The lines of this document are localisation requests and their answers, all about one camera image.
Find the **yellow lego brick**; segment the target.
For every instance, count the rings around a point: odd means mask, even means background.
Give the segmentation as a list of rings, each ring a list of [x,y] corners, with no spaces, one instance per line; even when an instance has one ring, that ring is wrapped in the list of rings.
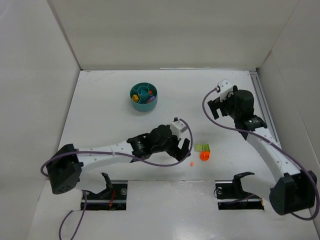
[[[137,94],[134,94],[131,99],[132,99],[135,103],[138,103],[139,100],[140,100]]]

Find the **orange round lego piece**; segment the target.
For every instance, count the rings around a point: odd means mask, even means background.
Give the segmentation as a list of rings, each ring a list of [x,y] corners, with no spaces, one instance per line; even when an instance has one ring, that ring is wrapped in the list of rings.
[[[202,151],[200,153],[200,156],[199,158],[202,160],[202,161],[208,161],[210,159],[210,156],[211,156],[211,152],[210,151]]]

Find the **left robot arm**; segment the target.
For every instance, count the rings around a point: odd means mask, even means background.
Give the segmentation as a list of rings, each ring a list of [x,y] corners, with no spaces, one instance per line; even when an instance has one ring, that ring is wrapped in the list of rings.
[[[167,153],[178,163],[190,156],[192,138],[181,139],[190,128],[180,119],[161,124],[149,133],[128,138],[122,142],[98,148],[75,148],[64,145],[40,169],[49,179],[52,193],[60,195],[72,189],[103,195],[111,188],[107,166],[135,162],[157,166],[149,158]]]

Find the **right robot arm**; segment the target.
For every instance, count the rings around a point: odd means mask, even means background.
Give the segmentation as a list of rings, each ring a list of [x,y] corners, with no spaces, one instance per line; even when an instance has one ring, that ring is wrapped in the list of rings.
[[[280,216],[291,214],[303,221],[314,220],[320,212],[317,176],[274,140],[268,125],[255,114],[253,94],[225,83],[211,92],[217,92],[219,96],[210,101],[202,100],[202,108],[209,107],[212,113],[207,118],[218,127],[241,134],[273,176],[273,181],[268,182],[257,178],[251,171],[235,174],[233,198],[260,197],[267,199]]]

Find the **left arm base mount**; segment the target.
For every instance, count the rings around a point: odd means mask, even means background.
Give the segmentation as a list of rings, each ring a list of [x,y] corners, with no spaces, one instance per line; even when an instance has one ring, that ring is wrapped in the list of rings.
[[[80,208],[87,211],[125,211],[127,209],[127,180],[111,180],[106,173],[84,175],[76,185],[84,190]]]

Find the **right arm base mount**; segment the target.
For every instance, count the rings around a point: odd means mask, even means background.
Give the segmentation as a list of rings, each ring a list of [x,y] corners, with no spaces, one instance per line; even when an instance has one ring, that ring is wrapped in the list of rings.
[[[213,195],[217,198],[219,210],[265,210],[263,200],[243,190],[241,180],[254,175],[247,171],[233,176],[232,180],[216,180]]]

